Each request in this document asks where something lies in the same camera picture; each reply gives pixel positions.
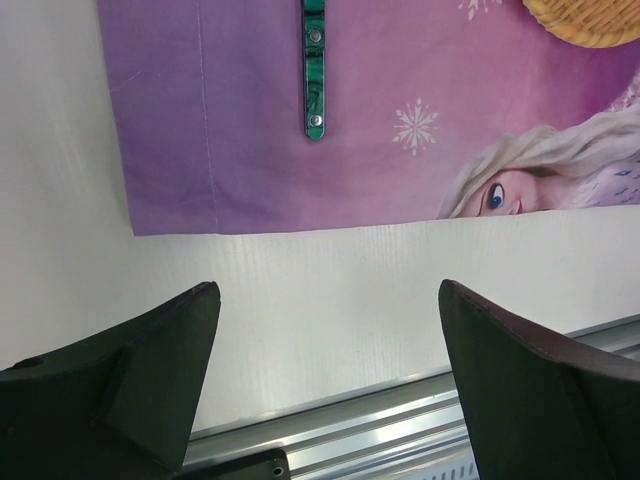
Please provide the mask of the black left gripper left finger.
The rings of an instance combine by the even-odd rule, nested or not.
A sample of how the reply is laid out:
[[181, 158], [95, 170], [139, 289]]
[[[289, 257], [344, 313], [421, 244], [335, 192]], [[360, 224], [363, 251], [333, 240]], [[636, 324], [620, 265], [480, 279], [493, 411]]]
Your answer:
[[200, 283], [1, 372], [4, 479], [171, 479], [182, 468], [221, 309]]

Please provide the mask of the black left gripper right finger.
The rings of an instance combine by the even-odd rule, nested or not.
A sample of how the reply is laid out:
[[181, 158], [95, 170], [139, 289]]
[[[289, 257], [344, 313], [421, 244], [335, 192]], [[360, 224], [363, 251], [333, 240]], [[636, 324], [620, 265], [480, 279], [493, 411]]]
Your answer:
[[452, 280], [442, 330], [482, 479], [636, 479], [639, 364]]

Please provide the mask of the purple printed cloth placemat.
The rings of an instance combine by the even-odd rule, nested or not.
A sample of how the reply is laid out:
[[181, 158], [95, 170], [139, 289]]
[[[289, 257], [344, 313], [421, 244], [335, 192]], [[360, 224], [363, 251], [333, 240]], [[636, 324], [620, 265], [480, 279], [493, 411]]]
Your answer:
[[136, 234], [638, 202], [637, 42], [572, 45], [521, 1], [325, 1], [313, 141], [300, 2], [98, 3]]

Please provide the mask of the round woven orange plate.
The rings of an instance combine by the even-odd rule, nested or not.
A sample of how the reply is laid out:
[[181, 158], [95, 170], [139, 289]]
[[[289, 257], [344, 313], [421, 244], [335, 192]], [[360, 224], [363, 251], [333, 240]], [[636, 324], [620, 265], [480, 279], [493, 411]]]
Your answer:
[[639, 0], [525, 0], [549, 33], [572, 45], [612, 48], [639, 39]]

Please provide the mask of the green-handled cutlery piece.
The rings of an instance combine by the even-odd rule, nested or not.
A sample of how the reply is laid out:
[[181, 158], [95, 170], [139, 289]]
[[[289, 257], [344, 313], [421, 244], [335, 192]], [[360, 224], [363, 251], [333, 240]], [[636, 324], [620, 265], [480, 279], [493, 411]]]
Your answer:
[[326, 22], [324, 0], [302, 0], [305, 134], [319, 141], [326, 128]]

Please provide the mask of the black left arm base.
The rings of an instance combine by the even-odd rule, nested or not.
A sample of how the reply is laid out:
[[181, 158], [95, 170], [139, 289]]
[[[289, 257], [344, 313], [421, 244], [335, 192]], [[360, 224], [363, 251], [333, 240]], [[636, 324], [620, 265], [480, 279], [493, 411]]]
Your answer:
[[272, 449], [245, 456], [219, 465], [181, 473], [182, 480], [290, 480], [287, 455], [282, 449]]

